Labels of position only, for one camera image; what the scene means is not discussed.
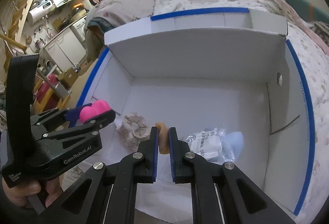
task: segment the brown cardboard box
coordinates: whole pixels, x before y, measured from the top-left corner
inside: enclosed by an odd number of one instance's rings
[[[78,73],[72,67],[58,75],[58,80],[60,80],[67,89],[73,86],[77,78]]]

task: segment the pink object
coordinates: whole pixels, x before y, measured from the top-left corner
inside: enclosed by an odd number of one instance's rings
[[[105,100],[95,101],[91,106],[84,107],[80,112],[80,121],[85,122],[99,114],[111,110],[111,106]]]

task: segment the blue edge strip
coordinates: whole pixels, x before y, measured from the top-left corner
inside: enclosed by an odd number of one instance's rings
[[[211,8],[198,8],[190,10],[175,11],[166,14],[160,14],[151,17],[151,21],[163,20],[173,17],[200,15],[209,13],[249,13],[249,9],[245,7],[211,7]]]
[[[207,14],[207,13],[248,13],[249,9],[242,8],[242,7],[214,7],[214,8],[201,8],[201,9],[192,9],[192,10],[184,10],[184,11],[176,11],[161,15],[152,16],[151,20],[161,20],[161,19],[167,19],[172,17],[179,17],[179,16],[187,16],[187,15],[200,15],[200,14]],[[315,155],[315,123],[314,123],[314,112],[313,112],[313,106],[312,106],[312,100],[310,96],[310,90],[308,88],[307,80],[305,73],[303,71],[302,65],[299,62],[298,56],[293,49],[293,46],[289,40],[287,40],[287,46],[292,54],[292,57],[295,61],[295,64],[297,66],[302,86],[304,89],[304,95],[305,95],[305,101],[308,111],[308,120],[309,120],[309,141],[310,141],[310,147],[309,147],[309,158],[307,163],[307,169],[306,169],[306,176],[304,185],[302,188],[302,191],[300,193],[299,200],[297,202],[296,208],[293,212],[294,215],[298,215],[302,209],[309,185],[310,185],[310,179],[312,176],[312,170],[313,170],[313,162],[314,162],[314,155]],[[77,107],[82,106],[85,98],[87,96],[87,93],[89,91],[89,88],[96,76],[96,73],[98,72],[99,67],[101,66],[104,58],[106,57],[107,53],[109,52],[109,48],[106,47],[104,51],[102,52],[101,56],[98,58],[98,61],[96,65],[94,66],[92,72],[90,73],[87,82],[85,84],[85,87],[83,88],[83,91],[80,95],[80,98],[77,102]]]
[[[293,46],[290,42],[290,40],[287,40],[287,46],[290,50],[290,53],[295,61],[295,64],[297,66],[298,72],[299,72],[299,76],[302,82],[302,86],[304,89],[304,100],[306,103],[306,107],[307,107],[307,111],[308,111],[308,126],[309,126],[309,142],[310,142],[310,148],[309,148],[309,158],[308,158],[308,162],[307,162],[307,169],[306,169],[306,176],[305,176],[305,181],[304,181],[304,185],[302,188],[302,192],[300,193],[300,197],[299,200],[297,202],[295,211],[293,212],[293,214],[295,216],[297,216],[303,206],[309,185],[310,185],[310,179],[312,176],[312,170],[313,170],[313,162],[314,162],[314,155],[315,155],[315,123],[314,123],[314,112],[313,112],[313,105],[312,105],[312,100],[311,100],[311,96],[310,96],[310,90],[308,88],[308,84],[307,84],[307,80],[306,80],[306,76],[305,73],[303,71],[302,65],[299,62],[298,56],[295,52],[295,49],[293,49]]]

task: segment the plastic bag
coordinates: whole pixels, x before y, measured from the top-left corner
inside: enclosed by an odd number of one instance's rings
[[[226,135],[225,129],[217,128],[194,133],[185,141],[192,152],[203,156],[209,162],[235,162],[244,147],[241,132]]]

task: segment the metal screw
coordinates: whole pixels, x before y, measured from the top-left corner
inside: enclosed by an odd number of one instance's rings
[[[141,159],[142,157],[143,157],[142,153],[136,152],[133,154],[133,158],[135,158],[135,159]]]
[[[231,162],[226,162],[224,164],[224,166],[225,166],[225,168],[227,168],[229,170],[232,170],[235,167],[234,163],[231,163]]]
[[[93,168],[96,170],[99,170],[99,169],[102,169],[103,166],[104,166],[104,164],[102,162],[96,162],[96,163],[94,163]]]
[[[187,152],[185,154],[185,157],[188,158],[188,159],[193,159],[195,157],[195,153],[192,153],[192,152]]]

